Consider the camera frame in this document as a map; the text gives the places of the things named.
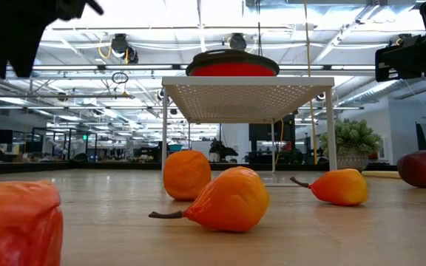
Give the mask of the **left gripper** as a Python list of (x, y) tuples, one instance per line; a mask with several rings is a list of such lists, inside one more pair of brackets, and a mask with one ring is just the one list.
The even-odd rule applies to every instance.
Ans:
[[(18, 77), (30, 77), (41, 37), (57, 19), (80, 18), (88, 6), (98, 15), (104, 9), (96, 0), (0, 0), (0, 18), (11, 27), (9, 62)], [(0, 36), (0, 78), (6, 77), (7, 51)]]

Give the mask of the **dark red apple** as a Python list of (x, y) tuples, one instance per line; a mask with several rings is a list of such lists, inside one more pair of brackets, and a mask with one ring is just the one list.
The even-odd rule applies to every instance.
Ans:
[(397, 170), (407, 184), (426, 188), (426, 151), (416, 151), (400, 157)]

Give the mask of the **red and grey colander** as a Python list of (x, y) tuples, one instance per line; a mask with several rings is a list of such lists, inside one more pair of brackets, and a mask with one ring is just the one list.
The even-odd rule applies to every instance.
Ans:
[(279, 72), (275, 61), (239, 50), (201, 52), (186, 68), (186, 75), (192, 77), (273, 77)]

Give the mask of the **orange mandarin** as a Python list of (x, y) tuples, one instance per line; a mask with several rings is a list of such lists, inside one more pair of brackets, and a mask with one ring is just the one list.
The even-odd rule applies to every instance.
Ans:
[(166, 159), (163, 185), (175, 200), (195, 200), (211, 179), (209, 161), (200, 151), (178, 151)]

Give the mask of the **green succulent in pot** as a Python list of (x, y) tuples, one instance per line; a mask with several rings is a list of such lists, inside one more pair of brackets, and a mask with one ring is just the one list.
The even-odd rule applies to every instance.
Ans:
[(366, 120), (337, 120), (334, 124), (337, 168), (364, 171), (369, 156), (380, 150), (382, 138)]

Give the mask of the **pale yellow banana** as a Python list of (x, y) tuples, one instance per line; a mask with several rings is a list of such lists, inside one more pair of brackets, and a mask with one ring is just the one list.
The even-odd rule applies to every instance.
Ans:
[(362, 175), (364, 177), (400, 179), (398, 171), (363, 171)]

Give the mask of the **white perforated metal shelf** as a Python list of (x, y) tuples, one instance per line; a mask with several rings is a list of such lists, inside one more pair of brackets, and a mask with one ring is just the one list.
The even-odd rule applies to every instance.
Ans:
[(323, 93), (327, 112), (329, 168), (337, 169), (334, 135), (334, 79), (327, 77), (164, 77), (162, 157), (167, 157), (168, 104), (173, 103), (189, 124), (236, 123), (231, 138), (239, 154), (250, 148), (249, 123), (266, 124), (270, 128), (286, 115), (298, 110)]

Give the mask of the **black table frame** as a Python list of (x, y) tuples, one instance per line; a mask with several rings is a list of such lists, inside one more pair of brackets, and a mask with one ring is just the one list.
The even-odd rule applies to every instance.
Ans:
[[(245, 166), (255, 171), (272, 171), (271, 165), (266, 164), (234, 164), (213, 163), (212, 171), (223, 171), (227, 168)], [(128, 162), (45, 162), (45, 163), (0, 163), (0, 174), (15, 174), (22, 172), (57, 171), (68, 169), (117, 169), (117, 170), (161, 170), (161, 163), (128, 163)], [(327, 171), (328, 164), (318, 165), (277, 165), (275, 171)], [(366, 171), (397, 171), (397, 166), (370, 163)]]

